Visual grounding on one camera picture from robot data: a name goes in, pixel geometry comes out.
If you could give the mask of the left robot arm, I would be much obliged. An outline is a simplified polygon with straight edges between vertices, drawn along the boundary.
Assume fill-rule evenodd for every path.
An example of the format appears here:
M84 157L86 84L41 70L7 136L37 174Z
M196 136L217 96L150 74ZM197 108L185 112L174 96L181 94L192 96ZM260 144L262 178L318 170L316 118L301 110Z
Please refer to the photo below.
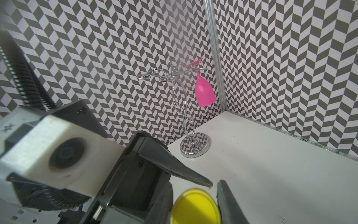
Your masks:
M171 210L171 176L212 187L150 134L137 132L123 147L83 101L58 107L5 31L1 55L23 101L1 121L2 199L59 211L61 224L97 224L107 208L143 222Z

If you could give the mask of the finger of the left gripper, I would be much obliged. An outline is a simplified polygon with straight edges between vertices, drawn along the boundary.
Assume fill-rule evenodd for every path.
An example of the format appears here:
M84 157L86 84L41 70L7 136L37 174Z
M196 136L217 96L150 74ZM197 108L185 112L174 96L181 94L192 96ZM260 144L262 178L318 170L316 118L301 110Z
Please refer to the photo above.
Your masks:
M170 175L201 186L213 187L212 181L185 166L153 138L139 138L138 154Z

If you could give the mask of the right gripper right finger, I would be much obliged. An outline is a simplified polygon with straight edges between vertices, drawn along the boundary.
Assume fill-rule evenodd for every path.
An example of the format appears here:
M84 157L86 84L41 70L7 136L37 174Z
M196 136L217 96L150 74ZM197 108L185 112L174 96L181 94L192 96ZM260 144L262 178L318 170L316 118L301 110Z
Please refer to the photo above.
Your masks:
M217 202L222 224L249 224L225 180L217 184Z

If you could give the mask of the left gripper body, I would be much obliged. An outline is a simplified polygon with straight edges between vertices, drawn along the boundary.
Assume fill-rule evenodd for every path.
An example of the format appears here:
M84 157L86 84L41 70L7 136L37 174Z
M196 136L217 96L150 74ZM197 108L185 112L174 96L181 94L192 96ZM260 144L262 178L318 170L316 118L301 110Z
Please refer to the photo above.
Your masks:
M142 224L171 175L139 154L144 140L167 146L145 131L130 139L81 224Z

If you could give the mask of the yellow jar lid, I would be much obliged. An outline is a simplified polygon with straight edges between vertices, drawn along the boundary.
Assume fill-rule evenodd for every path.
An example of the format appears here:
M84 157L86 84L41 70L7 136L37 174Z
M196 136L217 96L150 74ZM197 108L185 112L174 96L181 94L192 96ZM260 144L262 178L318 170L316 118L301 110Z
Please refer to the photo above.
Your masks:
M204 190L191 188L175 201L171 224L220 224L221 215L213 198Z

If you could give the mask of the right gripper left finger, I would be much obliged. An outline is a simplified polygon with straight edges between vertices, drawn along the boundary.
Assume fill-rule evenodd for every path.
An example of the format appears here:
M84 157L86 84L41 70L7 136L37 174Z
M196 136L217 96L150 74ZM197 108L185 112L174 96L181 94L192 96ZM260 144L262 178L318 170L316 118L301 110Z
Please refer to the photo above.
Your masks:
M172 207L172 184L166 183L144 220L144 224L169 224Z

